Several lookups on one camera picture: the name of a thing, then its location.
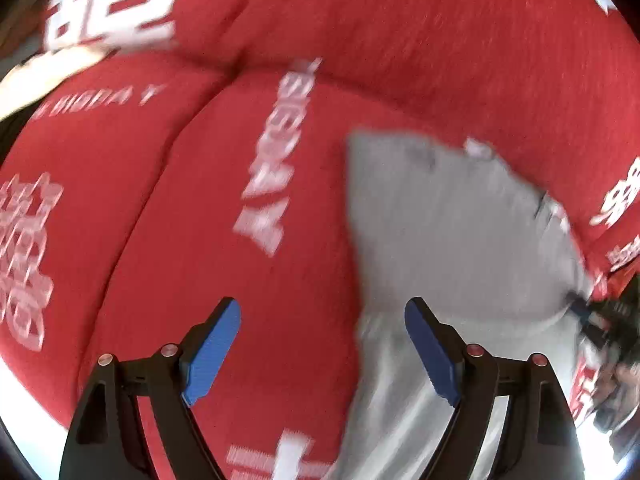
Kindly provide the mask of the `grey knit sweater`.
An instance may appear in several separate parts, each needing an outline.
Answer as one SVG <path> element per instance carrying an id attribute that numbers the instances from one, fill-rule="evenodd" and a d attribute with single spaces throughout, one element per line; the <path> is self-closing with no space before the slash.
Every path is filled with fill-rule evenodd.
<path id="1" fill-rule="evenodd" d="M 494 356 L 545 354 L 570 388 L 578 324 L 568 297 L 590 295 L 592 279 L 561 205 L 488 146 L 359 130 L 348 140 L 347 215 L 360 379 L 335 478 L 418 478 L 449 422 L 406 330 L 414 297 Z"/>

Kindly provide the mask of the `pile of clothes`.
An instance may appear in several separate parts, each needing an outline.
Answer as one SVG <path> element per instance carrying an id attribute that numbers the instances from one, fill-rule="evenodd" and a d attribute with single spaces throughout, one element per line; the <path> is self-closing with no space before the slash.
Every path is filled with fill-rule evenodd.
<path id="1" fill-rule="evenodd" d="M 116 52 L 88 44 L 37 54 L 14 66 L 1 81 L 1 119 L 15 118 L 29 108 L 32 118 L 40 118 L 46 110 L 44 100 L 53 90 Z"/>

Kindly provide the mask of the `red sofa cover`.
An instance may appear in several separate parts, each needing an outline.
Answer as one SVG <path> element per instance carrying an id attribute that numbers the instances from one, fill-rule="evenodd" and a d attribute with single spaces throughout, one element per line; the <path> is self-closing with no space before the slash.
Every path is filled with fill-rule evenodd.
<path id="1" fill-rule="evenodd" d="M 639 41 L 614 0 L 49 0 L 53 90 L 1 164 L 1 413 L 57 460 L 105 353 L 225 296 L 194 415 L 230 479 L 337 479 L 360 379 L 347 215 L 359 131 L 488 146 L 562 207 L 590 294 L 639 258 Z"/>

